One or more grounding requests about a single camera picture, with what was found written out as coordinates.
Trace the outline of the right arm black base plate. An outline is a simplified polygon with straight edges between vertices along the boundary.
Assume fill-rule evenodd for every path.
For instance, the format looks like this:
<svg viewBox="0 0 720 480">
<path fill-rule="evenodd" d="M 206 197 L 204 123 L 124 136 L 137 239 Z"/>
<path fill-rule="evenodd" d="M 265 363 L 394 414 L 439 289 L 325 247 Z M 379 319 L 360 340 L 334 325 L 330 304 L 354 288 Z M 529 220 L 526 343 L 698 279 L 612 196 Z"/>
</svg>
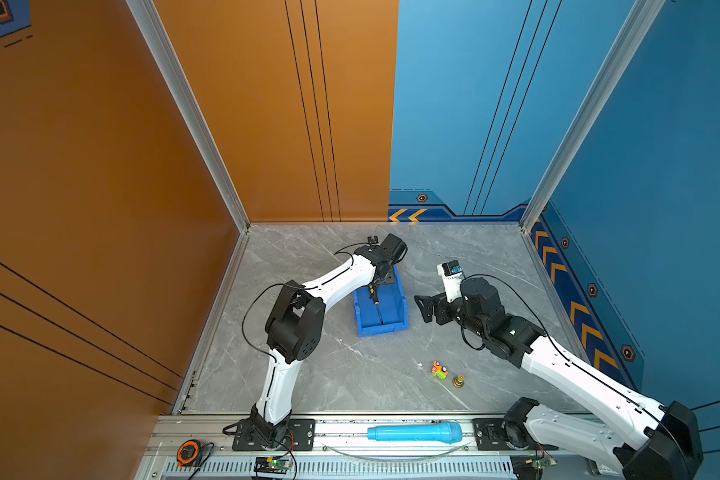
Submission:
<svg viewBox="0 0 720 480">
<path fill-rule="evenodd" d="M 472 426 L 480 451 L 525 451 L 540 447 L 551 451 L 558 450 L 558 447 L 550 444 L 539 444 L 522 425 L 507 423 L 503 418 L 478 417 L 472 420 Z"/>
</svg>

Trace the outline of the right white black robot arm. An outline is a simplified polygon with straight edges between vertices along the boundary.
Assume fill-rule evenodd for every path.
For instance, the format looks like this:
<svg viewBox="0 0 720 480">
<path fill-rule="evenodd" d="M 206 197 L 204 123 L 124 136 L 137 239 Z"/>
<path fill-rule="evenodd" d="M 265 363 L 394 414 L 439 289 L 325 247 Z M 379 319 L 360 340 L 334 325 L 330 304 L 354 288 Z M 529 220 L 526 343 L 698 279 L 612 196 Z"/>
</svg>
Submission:
<svg viewBox="0 0 720 480">
<path fill-rule="evenodd" d="M 692 479 L 704 460 L 695 413 L 663 404 L 566 350 L 540 320 L 507 313 L 487 275 L 444 279 L 445 292 L 417 295 L 425 322 L 456 323 L 488 350 L 550 383 L 594 415 L 586 420 L 522 397 L 506 412 L 504 435 L 516 449 L 553 445 L 606 466 L 626 479 Z"/>
</svg>

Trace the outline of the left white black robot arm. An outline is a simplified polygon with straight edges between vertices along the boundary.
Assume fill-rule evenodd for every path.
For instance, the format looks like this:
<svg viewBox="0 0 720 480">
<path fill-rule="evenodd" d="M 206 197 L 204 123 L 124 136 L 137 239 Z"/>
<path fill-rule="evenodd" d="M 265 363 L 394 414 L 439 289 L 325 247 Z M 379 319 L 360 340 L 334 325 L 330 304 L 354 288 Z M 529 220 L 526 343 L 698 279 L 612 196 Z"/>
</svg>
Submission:
<svg viewBox="0 0 720 480">
<path fill-rule="evenodd" d="M 378 300 L 379 288 L 395 279 L 395 266 L 408 246 L 394 234 L 382 241 L 371 237 L 357 246 L 340 266 L 310 281 L 280 283 L 280 291 L 265 323 L 269 357 L 262 393 L 249 421 L 263 444 L 277 448 L 287 437 L 292 396 L 302 362 L 318 346 L 326 313 L 356 290 L 367 287 Z"/>
</svg>

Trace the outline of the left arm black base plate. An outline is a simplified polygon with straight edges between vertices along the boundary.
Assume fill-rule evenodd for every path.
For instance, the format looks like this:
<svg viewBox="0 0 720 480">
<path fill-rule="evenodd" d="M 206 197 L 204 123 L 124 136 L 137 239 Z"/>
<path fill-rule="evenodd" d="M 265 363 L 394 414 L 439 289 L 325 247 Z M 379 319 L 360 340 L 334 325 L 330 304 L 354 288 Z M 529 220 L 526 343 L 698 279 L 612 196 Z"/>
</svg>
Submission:
<svg viewBox="0 0 720 480">
<path fill-rule="evenodd" d="M 250 418 L 236 427 L 232 449 L 237 452 L 289 449 L 293 452 L 312 451 L 316 421 L 312 418 L 289 418 L 270 427 Z"/>
</svg>

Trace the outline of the yellow black handled screwdriver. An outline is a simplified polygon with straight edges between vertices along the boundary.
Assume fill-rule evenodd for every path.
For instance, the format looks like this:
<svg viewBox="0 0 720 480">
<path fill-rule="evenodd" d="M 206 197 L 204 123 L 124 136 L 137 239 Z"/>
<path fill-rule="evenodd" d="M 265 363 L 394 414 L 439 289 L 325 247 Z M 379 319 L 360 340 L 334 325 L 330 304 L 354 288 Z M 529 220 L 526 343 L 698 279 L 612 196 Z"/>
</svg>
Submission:
<svg viewBox="0 0 720 480">
<path fill-rule="evenodd" d="M 368 290 L 369 290 L 369 299 L 372 301 L 372 303 L 376 309 L 376 312 L 377 312 L 378 322 L 380 325 L 383 325 L 384 320 L 383 320 L 380 301 L 379 301 L 379 297 L 378 297 L 378 291 L 376 290 L 376 288 L 373 285 L 370 285 L 368 287 Z"/>
</svg>

